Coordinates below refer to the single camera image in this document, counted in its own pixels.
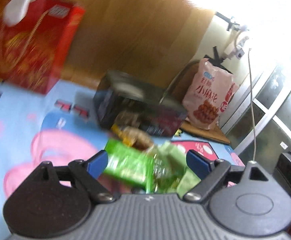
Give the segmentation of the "black open snack box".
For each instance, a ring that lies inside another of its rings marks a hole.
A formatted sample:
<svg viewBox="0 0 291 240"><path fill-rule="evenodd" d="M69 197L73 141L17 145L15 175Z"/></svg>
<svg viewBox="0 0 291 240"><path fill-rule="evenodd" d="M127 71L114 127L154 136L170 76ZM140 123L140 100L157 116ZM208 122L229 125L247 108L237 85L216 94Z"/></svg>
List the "black open snack box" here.
<svg viewBox="0 0 291 240"><path fill-rule="evenodd" d="M163 88L116 70L101 79L93 104L100 127L131 126L155 137L173 137L187 117Z"/></svg>

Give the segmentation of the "gold peanut snack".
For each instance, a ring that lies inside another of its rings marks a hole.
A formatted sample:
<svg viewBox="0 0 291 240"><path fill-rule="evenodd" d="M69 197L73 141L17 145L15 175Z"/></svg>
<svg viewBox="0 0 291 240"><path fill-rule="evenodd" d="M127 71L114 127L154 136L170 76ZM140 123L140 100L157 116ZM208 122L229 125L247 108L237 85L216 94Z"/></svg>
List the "gold peanut snack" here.
<svg viewBox="0 0 291 240"><path fill-rule="evenodd" d="M120 127L113 124L111 131L117 135L117 137L126 146L133 147L135 149L145 151L154 146L152 138L144 131L131 126Z"/></svg>

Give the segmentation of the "pale green snack packet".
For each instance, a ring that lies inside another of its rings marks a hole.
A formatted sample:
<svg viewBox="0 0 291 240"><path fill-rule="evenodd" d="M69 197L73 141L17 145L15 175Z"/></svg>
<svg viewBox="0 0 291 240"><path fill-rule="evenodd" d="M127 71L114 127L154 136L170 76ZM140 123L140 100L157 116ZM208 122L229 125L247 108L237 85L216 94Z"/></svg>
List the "pale green snack packet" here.
<svg viewBox="0 0 291 240"><path fill-rule="evenodd" d="M190 169L186 168L185 174L181 178L178 186L177 186L177 194L180 198L188 193L193 187L201 182L201 179Z"/></svg>

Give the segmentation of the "red gift box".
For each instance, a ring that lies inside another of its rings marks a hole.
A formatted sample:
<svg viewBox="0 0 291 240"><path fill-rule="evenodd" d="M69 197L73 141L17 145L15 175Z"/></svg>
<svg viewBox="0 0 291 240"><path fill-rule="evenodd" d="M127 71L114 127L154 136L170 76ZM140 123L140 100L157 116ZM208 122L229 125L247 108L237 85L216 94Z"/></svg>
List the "red gift box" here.
<svg viewBox="0 0 291 240"><path fill-rule="evenodd" d="M84 9L62 0L36 0L13 27L3 21L11 0L0 0L0 79L47 94L60 79Z"/></svg>

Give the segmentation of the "cartoon pig blue bedsheet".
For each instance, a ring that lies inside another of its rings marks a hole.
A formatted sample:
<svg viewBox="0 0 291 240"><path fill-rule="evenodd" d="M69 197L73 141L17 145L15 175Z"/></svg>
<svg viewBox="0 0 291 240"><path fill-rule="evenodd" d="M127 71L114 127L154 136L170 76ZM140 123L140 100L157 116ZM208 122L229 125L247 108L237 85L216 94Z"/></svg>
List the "cartoon pig blue bedsheet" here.
<svg viewBox="0 0 291 240"><path fill-rule="evenodd" d="M0 239L10 233L6 198L39 163L67 165L105 148L111 133L97 125L94 94L67 81L41 95L0 80Z"/></svg>

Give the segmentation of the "pink fried dough snack bag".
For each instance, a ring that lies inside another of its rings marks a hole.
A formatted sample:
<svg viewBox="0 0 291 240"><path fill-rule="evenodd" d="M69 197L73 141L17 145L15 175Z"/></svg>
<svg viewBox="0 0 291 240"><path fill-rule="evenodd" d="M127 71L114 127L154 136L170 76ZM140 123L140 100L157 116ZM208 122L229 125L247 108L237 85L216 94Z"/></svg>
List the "pink fried dough snack bag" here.
<svg viewBox="0 0 291 240"><path fill-rule="evenodd" d="M212 129L237 92L234 75L201 59L182 104L193 126Z"/></svg>

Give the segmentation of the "green peas clear bag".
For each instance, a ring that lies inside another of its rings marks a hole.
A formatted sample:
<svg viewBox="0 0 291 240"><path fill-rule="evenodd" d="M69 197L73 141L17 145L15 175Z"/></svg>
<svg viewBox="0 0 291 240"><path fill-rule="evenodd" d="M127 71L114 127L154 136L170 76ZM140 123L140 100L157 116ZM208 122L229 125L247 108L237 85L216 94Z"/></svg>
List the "green peas clear bag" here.
<svg viewBox="0 0 291 240"><path fill-rule="evenodd" d="M153 163L153 192L176 192L186 173L185 152L170 141L166 141L161 145L154 145L147 155Z"/></svg>

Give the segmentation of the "green wafer snack pack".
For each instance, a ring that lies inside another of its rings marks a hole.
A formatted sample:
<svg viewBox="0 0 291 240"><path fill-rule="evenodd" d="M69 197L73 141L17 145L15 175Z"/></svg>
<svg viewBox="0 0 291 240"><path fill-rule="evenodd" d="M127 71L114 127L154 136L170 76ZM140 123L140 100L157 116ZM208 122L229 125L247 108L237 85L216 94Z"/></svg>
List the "green wafer snack pack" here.
<svg viewBox="0 0 291 240"><path fill-rule="evenodd" d="M108 154L104 173L130 186L154 192L154 159L122 142L109 139L105 146Z"/></svg>

